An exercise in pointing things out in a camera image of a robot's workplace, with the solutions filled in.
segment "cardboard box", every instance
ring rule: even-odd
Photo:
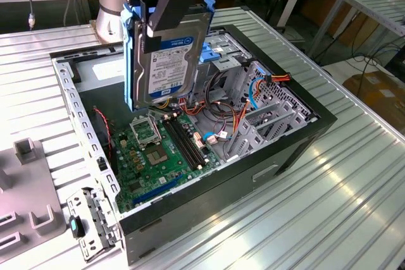
[[[354,75],[343,83],[357,94],[361,75]],[[405,84],[396,82],[384,72],[364,74],[359,98],[386,122],[405,135]]]

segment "green circuit board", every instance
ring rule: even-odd
[[[187,115],[180,115],[177,121],[188,132],[196,132]],[[133,209],[138,204],[137,199],[142,199],[142,202],[148,201],[220,165],[215,153],[208,149],[206,150],[208,153],[201,152],[208,163],[202,169],[192,170],[162,122],[156,121],[156,126],[161,135],[161,143],[148,145],[144,150],[140,149],[129,125],[111,137],[117,149],[116,178],[121,191],[117,195],[116,202],[120,212]],[[148,123],[138,125],[137,132],[149,135],[151,132],[148,128],[150,128]]]

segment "metal frame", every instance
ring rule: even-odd
[[[329,29],[329,26],[332,24],[344,3],[350,4],[352,9],[336,31],[334,37],[338,36],[338,34],[347,27],[347,24],[354,18],[354,15],[358,11],[366,14],[368,17],[374,19],[398,36],[405,35],[405,27],[402,24],[402,19],[405,15],[405,0],[336,0],[334,6],[312,41],[311,48],[308,52],[309,57],[314,55],[322,37]]]

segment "ribbed aluminum surface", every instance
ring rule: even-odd
[[[405,0],[344,0],[397,35],[405,35]]]
[[[238,26],[291,72],[338,120],[293,168],[157,249],[134,268],[395,269],[405,258],[404,138],[362,104],[356,105],[350,93],[338,89],[254,14],[239,8],[217,11],[213,24],[227,23]],[[56,31],[59,34],[50,31],[28,49],[44,50],[41,44],[59,43],[62,30]],[[78,47],[76,41],[81,37],[88,39],[83,44],[96,44],[88,27],[77,27],[71,33],[67,44]],[[19,35],[26,41],[36,40],[35,34]],[[81,164],[66,110],[53,102],[61,94],[49,59],[21,58],[20,37],[8,37],[8,41],[0,37],[1,46],[13,44],[16,48],[14,56],[0,57],[0,103],[14,113],[7,128],[18,135],[33,134],[47,143],[48,162],[57,176],[55,183],[63,203],[74,189],[89,181],[89,175]],[[31,51],[23,55],[31,56]],[[35,71],[47,67],[49,76],[35,78]],[[9,261],[2,269],[35,265],[55,269],[65,264],[71,269],[85,267],[69,231]],[[125,256],[115,250],[87,267],[122,269]]]

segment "black latch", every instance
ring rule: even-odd
[[[83,227],[82,221],[80,220],[79,216],[77,218],[75,218],[73,215],[70,216],[69,226],[73,233],[74,238],[78,239],[85,235],[84,227]]]

